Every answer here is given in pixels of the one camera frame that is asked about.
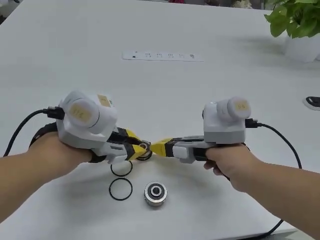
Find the white table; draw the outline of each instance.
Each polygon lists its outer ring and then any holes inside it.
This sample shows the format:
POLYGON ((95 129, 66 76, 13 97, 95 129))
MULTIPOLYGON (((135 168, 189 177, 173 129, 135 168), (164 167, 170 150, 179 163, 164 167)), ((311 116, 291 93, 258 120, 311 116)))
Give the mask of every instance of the white table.
MULTIPOLYGON (((320 172, 320 112, 302 104, 319 96, 320 63, 292 62, 280 53, 263 11, 135 0, 28 0, 0 27, 0 152, 30 112, 58 104, 69 91, 110 93, 118 126, 141 138, 202 134, 206 102, 247 98, 252 115, 279 129, 303 167, 320 172), (199 54, 205 62, 126 61, 125 50, 199 54)), ((34 118, 12 154, 28 148, 34 118)), ((249 129, 247 144, 269 163, 296 166, 291 150, 268 129, 249 129)), ((42 187, 0 225, 0 239, 213 240, 248 237, 278 219, 200 163, 153 157, 134 162, 132 196, 118 202, 105 164, 84 164, 42 187), (152 210, 144 187, 168 189, 152 210)), ((293 231, 284 223, 277 232, 293 231)))

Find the human hand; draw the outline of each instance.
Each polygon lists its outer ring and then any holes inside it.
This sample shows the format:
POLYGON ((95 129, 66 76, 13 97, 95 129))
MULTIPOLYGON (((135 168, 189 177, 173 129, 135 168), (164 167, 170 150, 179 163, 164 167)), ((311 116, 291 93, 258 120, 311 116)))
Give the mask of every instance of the human hand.
POLYGON ((57 132, 50 132, 37 139, 27 153, 47 170, 49 181, 62 177, 79 164, 89 162, 92 154, 62 143, 57 132))
POLYGON ((246 179, 263 164, 242 144, 209 148, 206 157, 209 160, 204 164, 204 168, 213 168, 214 174, 230 178, 232 186, 240 192, 245 191, 246 179))

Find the forearm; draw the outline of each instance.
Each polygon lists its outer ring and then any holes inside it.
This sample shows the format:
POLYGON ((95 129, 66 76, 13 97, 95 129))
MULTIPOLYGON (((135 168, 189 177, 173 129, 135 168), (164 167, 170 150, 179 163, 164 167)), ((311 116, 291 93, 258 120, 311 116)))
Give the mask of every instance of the forearm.
POLYGON ((243 181, 245 192, 275 216, 320 239, 320 174, 261 163, 243 181))
POLYGON ((0 223, 52 179, 46 161, 39 158, 28 153, 0 158, 0 223))

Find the white pot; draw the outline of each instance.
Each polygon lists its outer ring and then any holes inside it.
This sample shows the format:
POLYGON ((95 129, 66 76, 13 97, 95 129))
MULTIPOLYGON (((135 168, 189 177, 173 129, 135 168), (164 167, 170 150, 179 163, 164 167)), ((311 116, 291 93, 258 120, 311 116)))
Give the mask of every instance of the white pot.
POLYGON ((288 58, 303 63, 313 62, 316 58, 320 60, 320 34, 294 39, 287 36, 283 51, 288 58))

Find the rubber o-ring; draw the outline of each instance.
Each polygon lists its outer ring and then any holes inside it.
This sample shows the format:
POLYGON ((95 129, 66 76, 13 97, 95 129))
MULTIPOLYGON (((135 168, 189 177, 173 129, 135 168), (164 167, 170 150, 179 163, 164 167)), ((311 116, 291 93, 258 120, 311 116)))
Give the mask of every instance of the rubber o-ring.
POLYGON ((125 177, 125 176, 127 176, 129 173, 131 173, 132 168, 134 167, 134 165, 132 164, 131 161, 128 161, 128 162, 131 164, 131 168, 130 168, 129 172, 127 172, 127 173, 125 173, 125 174, 117 174, 117 173, 115 173, 114 170, 112 169, 112 164, 110 165, 111 172, 112 172, 114 175, 118 176, 118 177, 125 177))
POLYGON ((133 192, 132 183, 131 183, 127 178, 125 178, 125 177, 118 177, 118 178, 116 178, 115 180, 113 180, 113 181, 110 183, 110 185, 109 185, 109 194, 110 194, 110 196, 111 196, 114 200, 117 200, 117 201, 124 201, 124 200, 128 199, 128 198, 131 196, 132 192, 133 192), (126 196, 126 197, 124 197, 124 198, 117 198, 117 197, 113 196, 112 193, 111 193, 111 186, 112 186, 112 184, 114 184, 114 182, 115 182, 115 181, 118 181, 118 180, 124 180, 124 181, 126 181, 126 182, 128 182, 128 183, 130 184, 131 191, 130 191, 129 195, 126 196))

